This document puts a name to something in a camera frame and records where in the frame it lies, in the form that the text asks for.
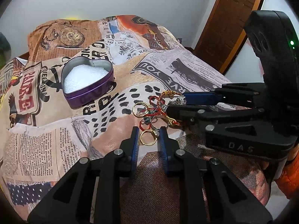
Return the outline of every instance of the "door panel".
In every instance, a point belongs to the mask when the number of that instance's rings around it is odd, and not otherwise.
[[[237,42],[254,3],[255,0],[219,0],[195,55],[219,70]]]

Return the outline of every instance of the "orange sleeve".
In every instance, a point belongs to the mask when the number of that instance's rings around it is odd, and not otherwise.
[[[292,198],[295,190],[299,188],[299,153],[284,167],[281,177],[275,182],[288,199]]]

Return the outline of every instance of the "white floor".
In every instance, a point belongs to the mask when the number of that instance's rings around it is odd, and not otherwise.
[[[286,198],[284,193],[281,192],[277,184],[273,182],[271,187],[271,196],[266,205],[266,208],[271,213],[273,219],[280,214],[288,202],[289,200]]]

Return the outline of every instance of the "metal screw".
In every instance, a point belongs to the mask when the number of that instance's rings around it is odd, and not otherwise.
[[[86,164],[86,163],[88,163],[88,158],[87,158],[87,157],[82,157],[82,158],[80,158],[79,163],[81,163],[81,164]]]
[[[203,114],[205,112],[205,110],[199,110],[199,111],[197,111],[197,113],[199,113],[199,114]]]
[[[183,149],[178,149],[175,151],[175,153],[179,156],[183,156],[185,154],[185,151]]]
[[[214,130],[214,128],[215,128],[215,126],[213,126],[213,125],[207,125],[206,126],[206,131],[212,131],[212,130]]]
[[[210,161],[211,161],[212,164],[215,164],[215,165],[220,163],[219,159],[215,158],[215,157],[211,158]]]
[[[115,149],[114,150],[114,154],[115,155],[120,155],[120,154],[122,154],[124,151],[123,150],[121,150],[121,149]]]

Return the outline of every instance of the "gold ring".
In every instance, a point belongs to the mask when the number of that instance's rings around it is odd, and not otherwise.
[[[154,130],[159,131],[158,128],[156,128],[156,127],[154,127],[154,126],[152,125],[152,120],[153,120],[154,118],[161,118],[161,119],[166,119],[166,118],[165,118],[163,115],[155,115],[155,116],[151,119],[151,121],[150,121],[150,126],[151,126]]]
[[[143,106],[146,107],[147,110],[146,110],[146,112],[145,112],[143,115],[137,115],[137,114],[134,113],[134,107],[137,106],[137,105],[143,105]],[[147,114],[149,107],[150,107],[150,106],[149,106],[147,103],[145,103],[145,102],[137,102],[137,103],[135,103],[134,106],[132,107],[132,113],[133,113],[133,115],[134,115],[135,117],[137,117],[137,118],[143,118],[143,117]]]
[[[152,142],[152,143],[150,143],[150,144],[145,144],[144,142],[143,142],[143,140],[142,140],[142,135],[144,134],[144,133],[146,133],[146,132],[150,132],[151,134],[152,134],[152,136],[154,137],[154,141]],[[158,139],[158,135],[157,135],[157,133],[155,132],[155,131],[153,131],[153,130],[145,130],[144,132],[142,132],[141,133],[141,135],[140,135],[140,142],[143,144],[143,145],[145,145],[145,146],[152,146],[152,145],[154,145],[156,142],[157,142],[157,139]]]

